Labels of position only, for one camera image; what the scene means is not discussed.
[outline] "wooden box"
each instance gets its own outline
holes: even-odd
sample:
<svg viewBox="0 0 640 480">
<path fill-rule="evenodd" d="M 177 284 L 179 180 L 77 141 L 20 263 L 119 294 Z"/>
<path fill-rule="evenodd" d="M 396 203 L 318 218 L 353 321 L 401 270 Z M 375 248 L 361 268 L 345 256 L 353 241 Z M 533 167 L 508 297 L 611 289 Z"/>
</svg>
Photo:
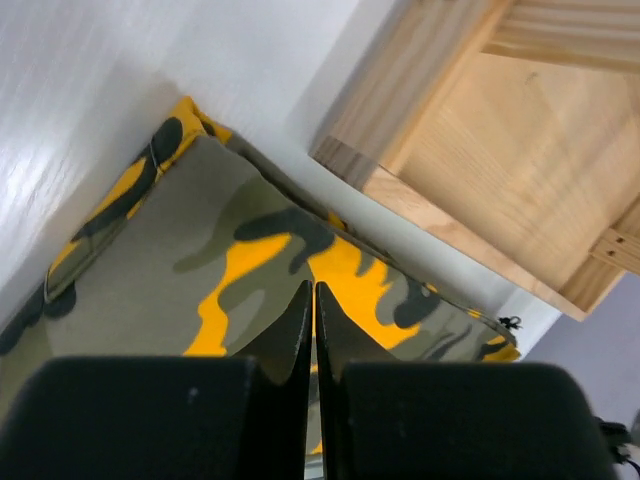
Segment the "wooden box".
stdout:
<svg viewBox="0 0 640 480">
<path fill-rule="evenodd" d="M 640 273 L 640 1 L 412 1 L 314 158 L 576 319 Z"/>
</svg>

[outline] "folded fabric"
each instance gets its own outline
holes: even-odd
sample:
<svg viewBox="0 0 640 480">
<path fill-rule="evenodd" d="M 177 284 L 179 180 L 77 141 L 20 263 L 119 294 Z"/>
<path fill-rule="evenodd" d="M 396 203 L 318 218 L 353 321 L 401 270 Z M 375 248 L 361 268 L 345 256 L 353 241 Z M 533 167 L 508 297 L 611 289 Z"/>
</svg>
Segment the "folded fabric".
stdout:
<svg viewBox="0 0 640 480">
<path fill-rule="evenodd" d="M 184 98 L 0 338 L 0 414 L 53 356 L 232 355 L 303 280 L 327 282 L 345 313 L 401 360 L 518 358 L 498 321 L 405 275 L 344 229 Z M 57 321 L 38 321 L 43 314 Z M 313 360 L 309 461 L 321 451 Z"/>
</svg>

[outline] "wooden tray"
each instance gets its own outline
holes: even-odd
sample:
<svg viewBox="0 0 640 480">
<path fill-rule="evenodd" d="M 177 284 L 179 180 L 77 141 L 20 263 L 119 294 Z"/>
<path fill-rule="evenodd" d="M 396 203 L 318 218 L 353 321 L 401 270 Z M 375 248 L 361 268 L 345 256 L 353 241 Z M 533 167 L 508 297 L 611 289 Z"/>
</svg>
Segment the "wooden tray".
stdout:
<svg viewBox="0 0 640 480">
<path fill-rule="evenodd" d="M 635 0 L 410 2 L 314 157 L 582 319 L 640 273 L 638 73 Z"/>
</svg>

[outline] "gray floor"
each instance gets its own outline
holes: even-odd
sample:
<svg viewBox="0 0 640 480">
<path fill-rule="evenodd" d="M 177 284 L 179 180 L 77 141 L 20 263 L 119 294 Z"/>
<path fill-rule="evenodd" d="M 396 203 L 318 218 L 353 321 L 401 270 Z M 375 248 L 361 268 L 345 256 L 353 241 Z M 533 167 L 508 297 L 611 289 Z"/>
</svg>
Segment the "gray floor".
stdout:
<svg viewBox="0 0 640 480">
<path fill-rule="evenodd" d="M 629 426 L 640 408 L 640 277 L 625 276 L 585 322 L 561 317 L 525 361 L 563 367 L 596 415 Z"/>
</svg>

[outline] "white surface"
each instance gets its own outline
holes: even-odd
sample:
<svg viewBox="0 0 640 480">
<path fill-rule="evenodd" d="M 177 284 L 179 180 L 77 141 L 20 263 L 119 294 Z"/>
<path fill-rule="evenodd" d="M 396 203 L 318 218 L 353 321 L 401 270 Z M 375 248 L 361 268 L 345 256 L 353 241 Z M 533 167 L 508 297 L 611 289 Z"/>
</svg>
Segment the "white surface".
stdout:
<svg viewBox="0 0 640 480">
<path fill-rule="evenodd" d="M 392 6 L 1 2 L 0 321 L 40 281 L 175 101 L 189 94 L 421 277 L 491 313 L 522 316 L 526 351 L 555 310 L 357 194 L 305 153 Z"/>
</svg>

